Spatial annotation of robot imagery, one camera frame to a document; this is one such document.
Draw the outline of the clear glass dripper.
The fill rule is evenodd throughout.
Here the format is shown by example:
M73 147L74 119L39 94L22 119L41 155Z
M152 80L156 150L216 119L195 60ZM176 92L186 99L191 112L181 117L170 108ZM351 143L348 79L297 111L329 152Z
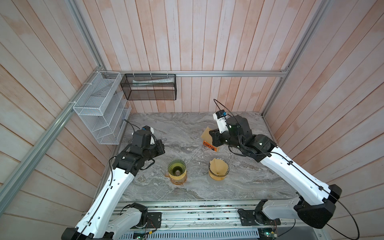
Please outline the clear glass dripper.
M222 170L220 170L219 173L214 173L214 172L213 172L213 169L212 169L212 165L209 164L209 172L210 172L210 174L211 174L212 176L214 176L214 177L216 177L216 178L225 178L225 177L228 175L228 173L230 172L230 167L227 165L227 166L225 167L225 170L226 170L225 172L222 171Z

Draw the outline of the green glass dripper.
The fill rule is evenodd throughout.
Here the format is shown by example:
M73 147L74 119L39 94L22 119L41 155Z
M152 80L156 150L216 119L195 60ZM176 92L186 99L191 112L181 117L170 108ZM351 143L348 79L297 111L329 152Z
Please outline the green glass dripper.
M168 165L168 173L170 176L179 177L186 173L187 167L184 161L176 159Z

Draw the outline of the brown paper coffee filter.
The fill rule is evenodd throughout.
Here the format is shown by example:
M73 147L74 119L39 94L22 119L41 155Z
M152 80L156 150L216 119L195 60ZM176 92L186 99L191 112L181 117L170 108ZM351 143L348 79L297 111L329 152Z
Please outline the brown paper coffee filter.
M228 165L224 160L222 159L213 159L210 161L210 163L212 165L212 169L213 169L213 172L214 173L219 173L220 170L222 171L226 171L225 170L225 167Z

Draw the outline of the wooden ring dripper stand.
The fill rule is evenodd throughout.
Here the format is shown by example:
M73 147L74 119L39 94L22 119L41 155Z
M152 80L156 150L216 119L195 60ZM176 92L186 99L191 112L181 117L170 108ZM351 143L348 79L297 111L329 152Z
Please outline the wooden ring dripper stand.
M215 181L222 181L226 178L226 176L216 176L216 175L213 175L212 173L209 173L209 176L211 177L211 179Z

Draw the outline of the orange glass pitcher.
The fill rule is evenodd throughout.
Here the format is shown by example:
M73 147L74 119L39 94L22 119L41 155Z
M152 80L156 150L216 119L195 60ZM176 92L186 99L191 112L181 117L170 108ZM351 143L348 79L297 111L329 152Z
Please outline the orange glass pitcher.
M182 185L182 184L184 184L184 183L186 182L186 180L187 180L187 177L186 177L186 179L185 179L184 181L174 181L174 180L172 180L172 179L170 178L169 173L166 173L166 174L165 174L165 177L166 177L166 178L169 178L169 179L171 180L171 182L172 182L174 185Z

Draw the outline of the orange coffee filter box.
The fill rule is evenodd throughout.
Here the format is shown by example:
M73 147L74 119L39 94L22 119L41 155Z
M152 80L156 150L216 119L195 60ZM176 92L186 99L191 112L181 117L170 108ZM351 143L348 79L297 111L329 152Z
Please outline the orange coffee filter box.
M215 147L213 145L211 145L210 143L208 143L207 141L203 141L203 145L215 152L218 152L219 148L218 147Z

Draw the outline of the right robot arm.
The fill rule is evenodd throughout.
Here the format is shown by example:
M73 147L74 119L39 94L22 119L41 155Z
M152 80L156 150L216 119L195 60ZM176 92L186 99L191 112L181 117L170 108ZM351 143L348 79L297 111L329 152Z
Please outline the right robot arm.
M227 145L238 156L249 157L268 167L294 188L297 197L282 201L261 200L253 211L255 222L266 225L276 219L299 219L322 229L333 217L342 189L328 185L309 174L265 135L254 135L248 120L239 115L227 117L225 111L213 114L217 129L210 130L214 147Z

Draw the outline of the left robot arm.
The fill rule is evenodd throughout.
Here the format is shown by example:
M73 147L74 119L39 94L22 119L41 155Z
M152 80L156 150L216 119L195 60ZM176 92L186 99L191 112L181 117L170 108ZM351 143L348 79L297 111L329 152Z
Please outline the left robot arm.
M110 175L96 200L74 228L66 228L63 240L117 240L128 229L147 224L147 207L132 204L125 214L111 221L123 193L139 171L149 168L155 158L165 153L165 146L154 136L152 127L144 126L133 133L133 139L112 164Z

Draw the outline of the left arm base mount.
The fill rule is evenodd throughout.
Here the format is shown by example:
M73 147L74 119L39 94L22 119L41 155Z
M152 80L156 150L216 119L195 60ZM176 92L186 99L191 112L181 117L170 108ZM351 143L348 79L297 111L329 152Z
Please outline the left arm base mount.
M130 210L133 210L133 209L138 210L141 214L138 224L135 225L136 228L151 227L151 228L158 229L161 227L162 213L148 212L148 207L139 203L132 203L124 206L120 211L120 216L128 213Z

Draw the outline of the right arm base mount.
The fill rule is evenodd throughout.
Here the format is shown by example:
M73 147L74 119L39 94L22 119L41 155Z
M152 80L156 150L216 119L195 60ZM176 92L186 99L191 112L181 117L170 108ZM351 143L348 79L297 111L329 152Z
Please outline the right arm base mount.
M267 199L261 200L254 210L238 209L237 212L240 217L242 226L265 226L265 225L281 225L280 219L269 219L263 213L263 206Z

